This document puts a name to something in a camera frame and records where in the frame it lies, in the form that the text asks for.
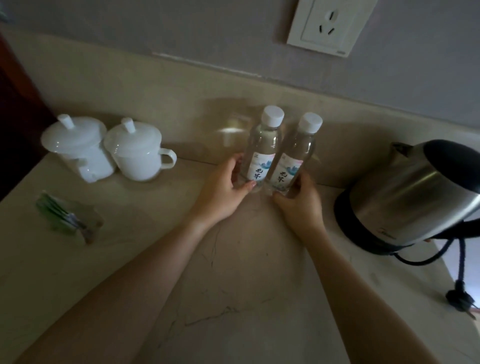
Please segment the beige backsplash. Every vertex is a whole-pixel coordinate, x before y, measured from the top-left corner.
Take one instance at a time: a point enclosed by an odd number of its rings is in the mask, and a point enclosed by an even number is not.
[[[285,111],[287,128],[306,111],[324,118],[309,170],[329,186],[345,187],[384,161],[392,141],[443,138],[480,150],[480,131],[448,122],[7,25],[0,30],[55,113],[97,117],[108,127],[124,116],[152,123],[180,158],[218,163],[241,151],[268,104]]]

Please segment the countertop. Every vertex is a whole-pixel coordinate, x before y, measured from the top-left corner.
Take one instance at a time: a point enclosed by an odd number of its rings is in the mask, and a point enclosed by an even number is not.
[[[179,159],[149,183],[118,172],[91,185],[47,155],[0,203],[0,360],[10,363],[104,278],[175,226],[214,166]],[[473,322],[444,298],[443,261],[410,267],[353,245],[339,230],[340,189],[318,186],[333,244],[442,363],[480,363]],[[42,190],[95,205],[91,246],[51,231]],[[433,255],[433,243],[402,252]],[[348,363],[313,264],[270,199],[251,194],[197,248],[135,363]]]

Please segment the green packet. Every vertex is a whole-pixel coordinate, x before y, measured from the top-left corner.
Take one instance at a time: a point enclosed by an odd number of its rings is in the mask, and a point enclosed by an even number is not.
[[[79,231],[87,245],[93,243],[104,224],[93,206],[62,200],[45,191],[40,194],[35,206],[50,222],[53,230],[67,235],[74,235]]]

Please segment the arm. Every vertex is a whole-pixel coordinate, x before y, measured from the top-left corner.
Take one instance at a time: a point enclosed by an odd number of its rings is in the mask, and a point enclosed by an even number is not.
[[[233,188],[231,175],[240,158],[219,165],[179,226],[90,291],[17,363],[130,363],[199,241],[254,187],[248,182]]]
[[[438,363],[408,325],[331,245],[315,184],[306,173],[300,175],[300,182],[300,193],[294,199],[275,194],[274,201],[312,257],[350,361]]]

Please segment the hand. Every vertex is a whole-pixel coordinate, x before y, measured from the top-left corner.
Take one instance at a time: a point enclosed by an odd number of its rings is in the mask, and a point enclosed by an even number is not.
[[[299,236],[304,238],[305,234],[313,230],[325,231],[322,202],[317,192],[315,183],[310,175],[301,170],[300,192],[295,198],[287,198],[279,192],[273,195],[273,201],[282,210],[288,226]]]
[[[249,181],[237,189],[233,187],[232,172],[235,166],[241,163],[242,156],[243,153],[234,154],[215,168],[205,181],[188,218],[209,229],[233,214],[244,197],[255,187],[255,181]]]

